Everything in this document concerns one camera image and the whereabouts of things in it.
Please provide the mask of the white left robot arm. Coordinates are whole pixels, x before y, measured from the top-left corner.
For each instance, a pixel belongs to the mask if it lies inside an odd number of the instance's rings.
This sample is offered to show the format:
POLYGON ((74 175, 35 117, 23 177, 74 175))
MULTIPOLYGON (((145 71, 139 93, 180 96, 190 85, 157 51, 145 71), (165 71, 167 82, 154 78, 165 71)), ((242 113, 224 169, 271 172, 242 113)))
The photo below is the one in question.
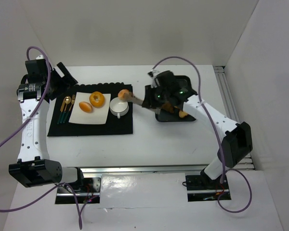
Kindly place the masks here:
POLYGON ((83 173, 78 167, 62 167, 51 160, 46 142, 46 120, 50 101, 61 96, 77 81, 66 67, 55 69, 46 64, 43 55, 25 62, 27 74, 16 91, 22 111, 21 148, 15 164, 9 165, 9 174, 26 188, 68 183, 75 191, 83 186, 83 173))

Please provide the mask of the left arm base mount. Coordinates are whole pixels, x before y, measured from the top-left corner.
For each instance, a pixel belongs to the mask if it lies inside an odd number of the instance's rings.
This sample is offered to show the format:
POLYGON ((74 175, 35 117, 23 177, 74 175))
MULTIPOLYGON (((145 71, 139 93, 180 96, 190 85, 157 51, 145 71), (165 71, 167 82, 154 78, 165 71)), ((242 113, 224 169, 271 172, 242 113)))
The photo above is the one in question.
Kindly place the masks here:
MULTIPOLYGON (((100 190, 101 190, 101 175, 93 175, 92 177, 85 177, 83 185, 74 189, 79 204, 99 204, 100 190)), ((72 190, 67 186, 59 187, 55 198, 56 205, 71 205, 75 204, 72 190)))

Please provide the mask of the metal serving tongs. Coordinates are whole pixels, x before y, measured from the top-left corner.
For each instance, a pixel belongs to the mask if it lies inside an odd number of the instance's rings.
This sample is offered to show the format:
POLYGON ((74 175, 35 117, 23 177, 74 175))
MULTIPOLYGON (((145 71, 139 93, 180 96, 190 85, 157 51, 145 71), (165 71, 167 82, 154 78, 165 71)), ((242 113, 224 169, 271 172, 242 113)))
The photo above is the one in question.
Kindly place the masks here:
MULTIPOLYGON (((131 102, 133 104, 136 104, 138 106, 142 106, 143 104, 143 100, 137 98, 132 92, 125 92, 123 94, 123 101, 126 101, 126 102, 131 102)), ((160 111, 161 109, 160 108, 157 108, 157 109, 153 109, 153 108, 148 108, 149 111, 152 111, 154 112, 156 115, 159 115, 160 114, 160 111)))

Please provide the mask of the orange ring donut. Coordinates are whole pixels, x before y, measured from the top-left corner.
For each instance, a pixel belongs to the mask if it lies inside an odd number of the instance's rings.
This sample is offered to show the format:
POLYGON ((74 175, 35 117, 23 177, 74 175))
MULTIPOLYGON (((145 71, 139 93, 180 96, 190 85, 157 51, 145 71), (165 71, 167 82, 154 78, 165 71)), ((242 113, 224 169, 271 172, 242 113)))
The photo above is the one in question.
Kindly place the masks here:
POLYGON ((105 103, 105 97, 101 92, 95 91, 89 96, 89 101, 93 107, 101 108, 105 103))

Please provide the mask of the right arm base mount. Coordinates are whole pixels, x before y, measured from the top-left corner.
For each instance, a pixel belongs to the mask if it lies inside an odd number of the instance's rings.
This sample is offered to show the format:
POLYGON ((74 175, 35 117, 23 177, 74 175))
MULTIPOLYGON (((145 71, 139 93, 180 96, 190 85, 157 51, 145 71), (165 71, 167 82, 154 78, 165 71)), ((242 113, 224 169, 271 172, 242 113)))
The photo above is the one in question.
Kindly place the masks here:
POLYGON ((182 185, 187 190, 188 202, 204 202, 231 200, 229 184, 227 178, 220 183, 220 177, 213 181, 206 181, 199 173, 186 174, 182 185))

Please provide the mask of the pale small round bun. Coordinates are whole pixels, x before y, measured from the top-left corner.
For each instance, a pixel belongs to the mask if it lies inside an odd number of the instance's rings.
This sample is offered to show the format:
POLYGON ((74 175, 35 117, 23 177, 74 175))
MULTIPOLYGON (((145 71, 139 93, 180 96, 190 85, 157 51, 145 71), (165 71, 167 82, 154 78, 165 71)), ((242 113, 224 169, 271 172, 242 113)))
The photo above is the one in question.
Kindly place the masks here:
POLYGON ((130 96, 130 92, 127 89, 123 89, 118 93, 118 98, 122 101, 127 101, 130 96))

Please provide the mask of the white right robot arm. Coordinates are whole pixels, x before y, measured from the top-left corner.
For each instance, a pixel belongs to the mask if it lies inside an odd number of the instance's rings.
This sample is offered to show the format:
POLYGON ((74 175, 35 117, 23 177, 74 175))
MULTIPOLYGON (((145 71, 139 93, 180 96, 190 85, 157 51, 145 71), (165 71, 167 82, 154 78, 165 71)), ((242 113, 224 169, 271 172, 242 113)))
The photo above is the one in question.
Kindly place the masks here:
POLYGON ((152 83, 145 86, 144 108, 158 109, 169 103, 211 128, 216 135, 219 145, 217 157, 202 171, 208 180, 218 179, 252 151, 248 123, 239 123, 223 115, 205 102, 192 87, 181 86, 171 71, 151 71, 148 75, 152 83))

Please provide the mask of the orange round bun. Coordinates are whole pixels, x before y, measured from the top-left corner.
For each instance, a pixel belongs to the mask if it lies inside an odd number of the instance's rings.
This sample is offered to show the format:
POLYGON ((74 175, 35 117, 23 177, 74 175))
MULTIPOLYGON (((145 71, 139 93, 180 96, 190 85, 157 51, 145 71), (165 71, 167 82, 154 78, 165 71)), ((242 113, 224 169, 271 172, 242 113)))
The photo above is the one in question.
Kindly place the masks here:
POLYGON ((80 102, 79 108, 86 113, 92 113, 93 112, 93 106, 88 102, 80 102))

